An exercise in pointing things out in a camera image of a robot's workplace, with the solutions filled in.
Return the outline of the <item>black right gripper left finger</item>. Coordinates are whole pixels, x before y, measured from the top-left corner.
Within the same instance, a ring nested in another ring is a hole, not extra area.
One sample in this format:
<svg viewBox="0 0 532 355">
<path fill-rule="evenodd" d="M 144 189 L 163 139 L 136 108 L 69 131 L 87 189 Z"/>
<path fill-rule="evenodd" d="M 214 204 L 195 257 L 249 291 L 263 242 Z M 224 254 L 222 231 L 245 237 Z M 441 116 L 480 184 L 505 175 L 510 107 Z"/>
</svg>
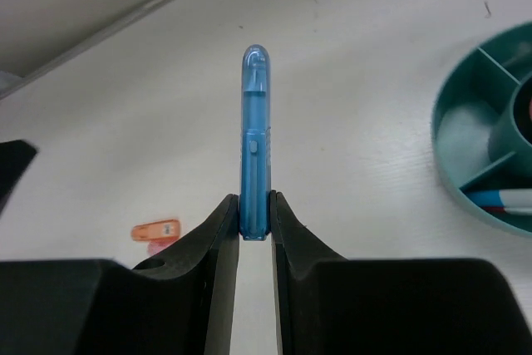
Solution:
<svg viewBox="0 0 532 355">
<path fill-rule="evenodd" d="M 238 198 L 133 269 L 109 259 L 1 265 L 4 354 L 227 354 Z"/>
</svg>

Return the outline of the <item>blue capped white pen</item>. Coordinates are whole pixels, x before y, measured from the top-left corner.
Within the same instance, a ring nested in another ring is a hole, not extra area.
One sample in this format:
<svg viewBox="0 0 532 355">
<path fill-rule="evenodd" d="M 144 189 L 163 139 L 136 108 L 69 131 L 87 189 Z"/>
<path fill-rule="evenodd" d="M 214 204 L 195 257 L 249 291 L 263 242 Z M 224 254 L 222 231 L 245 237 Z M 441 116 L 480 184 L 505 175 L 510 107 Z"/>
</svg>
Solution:
<svg viewBox="0 0 532 355">
<path fill-rule="evenodd" d="M 480 190 L 466 194 L 474 204 L 494 207 L 530 207 L 532 189 Z"/>
</svg>

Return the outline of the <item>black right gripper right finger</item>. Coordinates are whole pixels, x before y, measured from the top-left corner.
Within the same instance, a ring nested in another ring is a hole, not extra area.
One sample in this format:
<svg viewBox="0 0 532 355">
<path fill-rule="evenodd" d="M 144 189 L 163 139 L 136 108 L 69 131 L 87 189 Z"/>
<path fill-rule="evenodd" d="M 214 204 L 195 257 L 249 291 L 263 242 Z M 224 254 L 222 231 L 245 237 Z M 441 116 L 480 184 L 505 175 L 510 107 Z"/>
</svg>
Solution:
<svg viewBox="0 0 532 355">
<path fill-rule="evenodd" d="M 483 259 L 346 259 L 269 196 L 281 354 L 528 354 L 504 275 Z"/>
</svg>

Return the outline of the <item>red capped white pen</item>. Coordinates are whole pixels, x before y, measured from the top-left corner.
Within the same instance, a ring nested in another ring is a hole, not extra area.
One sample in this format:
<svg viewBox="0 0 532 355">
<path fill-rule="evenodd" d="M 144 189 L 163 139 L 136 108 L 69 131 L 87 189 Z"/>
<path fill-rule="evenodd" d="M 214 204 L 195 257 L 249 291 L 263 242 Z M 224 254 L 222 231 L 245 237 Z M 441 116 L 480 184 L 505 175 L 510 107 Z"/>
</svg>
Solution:
<svg viewBox="0 0 532 355">
<path fill-rule="evenodd" d="M 505 207 L 505 206 L 485 206 L 483 210 L 492 214 L 512 214 L 518 216 L 531 216 L 531 207 Z"/>
</svg>

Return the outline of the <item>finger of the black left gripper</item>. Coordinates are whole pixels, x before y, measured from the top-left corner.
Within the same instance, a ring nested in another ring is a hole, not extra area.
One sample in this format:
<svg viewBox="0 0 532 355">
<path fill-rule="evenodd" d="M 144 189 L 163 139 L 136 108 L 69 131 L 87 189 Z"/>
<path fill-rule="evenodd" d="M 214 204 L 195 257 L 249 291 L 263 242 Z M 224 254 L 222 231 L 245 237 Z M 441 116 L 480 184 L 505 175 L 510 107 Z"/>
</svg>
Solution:
<svg viewBox="0 0 532 355">
<path fill-rule="evenodd" d="M 0 148 L 0 200 L 3 210 L 17 182 L 36 157 L 38 149 L 24 140 L 2 142 Z"/>
</svg>

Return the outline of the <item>blue highlighter marker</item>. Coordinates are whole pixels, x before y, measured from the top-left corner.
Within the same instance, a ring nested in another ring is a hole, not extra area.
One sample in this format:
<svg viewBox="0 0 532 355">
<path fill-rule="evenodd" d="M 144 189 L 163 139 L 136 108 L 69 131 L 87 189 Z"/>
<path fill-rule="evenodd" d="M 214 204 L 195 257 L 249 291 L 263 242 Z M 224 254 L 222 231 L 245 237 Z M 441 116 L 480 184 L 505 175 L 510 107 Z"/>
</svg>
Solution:
<svg viewBox="0 0 532 355">
<path fill-rule="evenodd" d="M 239 232 L 263 241 L 270 232 L 271 78 L 267 50 L 254 44 L 242 60 Z"/>
</svg>

